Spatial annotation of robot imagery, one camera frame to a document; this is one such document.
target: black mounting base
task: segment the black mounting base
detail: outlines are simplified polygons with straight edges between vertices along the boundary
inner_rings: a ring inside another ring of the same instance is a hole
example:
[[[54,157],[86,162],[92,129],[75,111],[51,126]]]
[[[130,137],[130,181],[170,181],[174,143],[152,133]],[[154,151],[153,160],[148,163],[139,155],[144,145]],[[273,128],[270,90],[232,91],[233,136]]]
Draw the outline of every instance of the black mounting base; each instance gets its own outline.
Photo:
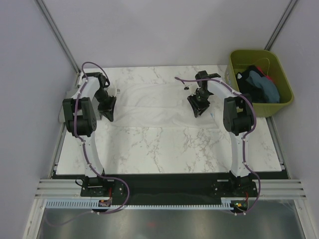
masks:
[[[126,197],[126,187],[120,181],[106,180],[100,177],[85,177],[82,180],[81,197]]]
[[[229,172],[230,178],[228,181],[216,181],[213,182],[214,195],[220,197],[246,197],[248,193],[249,197],[256,197],[257,187],[256,183],[252,180],[252,175],[249,174],[246,177],[235,177]]]

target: marble tabletop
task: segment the marble tabletop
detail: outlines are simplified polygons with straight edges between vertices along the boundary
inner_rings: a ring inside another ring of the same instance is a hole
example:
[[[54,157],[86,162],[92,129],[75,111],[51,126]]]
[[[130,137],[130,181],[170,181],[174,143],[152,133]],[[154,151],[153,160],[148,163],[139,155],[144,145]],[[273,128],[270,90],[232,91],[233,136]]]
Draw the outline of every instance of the marble tabletop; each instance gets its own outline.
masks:
[[[194,79],[198,71],[218,73],[226,66],[169,66],[105,68],[111,86],[173,84],[174,77]],[[222,122],[223,101],[212,98],[211,128],[118,126],[102,118],[96,129],[96,146],[107,174],[228,172],[232,153],[229,133]],[[250,136],[249,165],[255,171],[281,171],[265,118],[257,119]],[[84,162],[75,138],[66,133],[56,173],[84,174]]]

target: red cord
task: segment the red cord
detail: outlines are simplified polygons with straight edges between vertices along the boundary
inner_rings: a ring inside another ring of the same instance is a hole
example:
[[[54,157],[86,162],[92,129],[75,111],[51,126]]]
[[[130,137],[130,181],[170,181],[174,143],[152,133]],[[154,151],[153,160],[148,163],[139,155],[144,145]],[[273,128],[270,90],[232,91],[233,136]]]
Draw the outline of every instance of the red cord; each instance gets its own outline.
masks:
[[[248,202],[248,198],[249,198],[249,195],[248,195],[248,193],[246,192],[246,200],[245,200],[244,203],[247,203],[247,202]]]

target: black cloth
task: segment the black cloth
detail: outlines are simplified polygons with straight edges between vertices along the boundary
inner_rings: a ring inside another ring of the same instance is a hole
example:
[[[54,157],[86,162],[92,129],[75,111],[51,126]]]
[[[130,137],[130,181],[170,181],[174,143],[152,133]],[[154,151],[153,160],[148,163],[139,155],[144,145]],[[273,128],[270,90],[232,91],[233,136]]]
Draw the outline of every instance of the black cloth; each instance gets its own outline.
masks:
[[[236,75],[239,91],[243,94],[250,94],[254,103],[266,103],[267,101],[264,98],[264,92],[262,91],[262,89],[255,87],[246,81],[246,79],[249,77],[250,71],[257,72],[261,77],[265,76],[262,72],[260,72],[260,70],[257,69],[256,66],[249,66],[246,71],[244,71],[243,73],[239,73],[242,76],[240,79],[238,79],[237,77],[238,74]]]

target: blue cloth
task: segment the blue cloth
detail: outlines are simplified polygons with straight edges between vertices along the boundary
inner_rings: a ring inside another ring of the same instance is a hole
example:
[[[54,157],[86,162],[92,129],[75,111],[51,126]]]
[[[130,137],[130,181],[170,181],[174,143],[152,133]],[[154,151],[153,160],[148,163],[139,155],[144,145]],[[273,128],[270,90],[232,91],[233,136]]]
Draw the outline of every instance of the blue cloth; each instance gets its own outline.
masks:
[[[250,71],[249,77],[246,79],[246,81],[263,91],[264,98],[267,103],[280,102],[280,96],[277,87],[272,81],[268,80],[267,77],[261,77],[257,72]]]

